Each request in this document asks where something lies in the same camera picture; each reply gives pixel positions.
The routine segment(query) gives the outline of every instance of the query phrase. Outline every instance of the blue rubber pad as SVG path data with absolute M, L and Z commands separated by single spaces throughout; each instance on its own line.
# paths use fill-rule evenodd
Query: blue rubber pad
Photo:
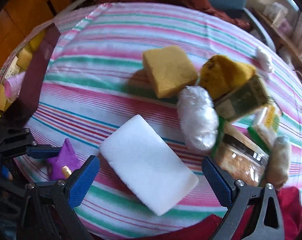
M 227 208 L 231 207 L 232 191 L 207 158 L 204 158 L 202 162 L 202 171 L 221 206 Z
M 94 178 L 99 172 L 100 161 L 98 157 L 92 159 L 86 169 L 81 173 L 78 180 L 73 184 L 69 191 L 68 204 L 72 209 L 80 206 L 85 195 L 87 194 Z

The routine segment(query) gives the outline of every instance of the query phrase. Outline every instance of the yellow label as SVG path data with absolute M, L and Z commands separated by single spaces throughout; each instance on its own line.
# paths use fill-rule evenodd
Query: yellow label
M 270 105 L 265 115 L 265 126 L 267 128 L 270 128 L 272 126 L 274 116 L 275 116 L 275 106 Z

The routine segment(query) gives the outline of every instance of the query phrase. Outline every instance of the bag of brown food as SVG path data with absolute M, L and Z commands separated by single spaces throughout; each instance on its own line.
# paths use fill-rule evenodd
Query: bag of brown food
M 219 117 L 218 136 L 211 157 L 234 179 L 258 186 L 268 162 L 268 155 L 249 138 Z

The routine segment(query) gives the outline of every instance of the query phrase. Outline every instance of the purple packet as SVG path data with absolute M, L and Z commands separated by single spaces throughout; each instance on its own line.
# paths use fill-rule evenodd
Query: purple packet
M 64 166 L 68 166 L 72 172 L 81 167 L 81 163 L 78 160 L 68 138 L 64 140 L 59 155 L 57 157 L 47 159 L 47 162 L 49 164 L 49 179 L 51 181 L 66 179 L 64 174 L 62 173 L 62 167 Z

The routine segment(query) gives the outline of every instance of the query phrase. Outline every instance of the beige cylindrical object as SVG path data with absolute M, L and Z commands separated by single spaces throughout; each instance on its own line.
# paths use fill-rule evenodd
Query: beige cylindrical object
M 63 166 L 63 167 L 62 167 L 62 173 L 64 174 L 64 176 L 65 176 L 66 179 L 67 179 L 67 178 L 70 177 L 72 171 L 69 169 L 68 166 Z

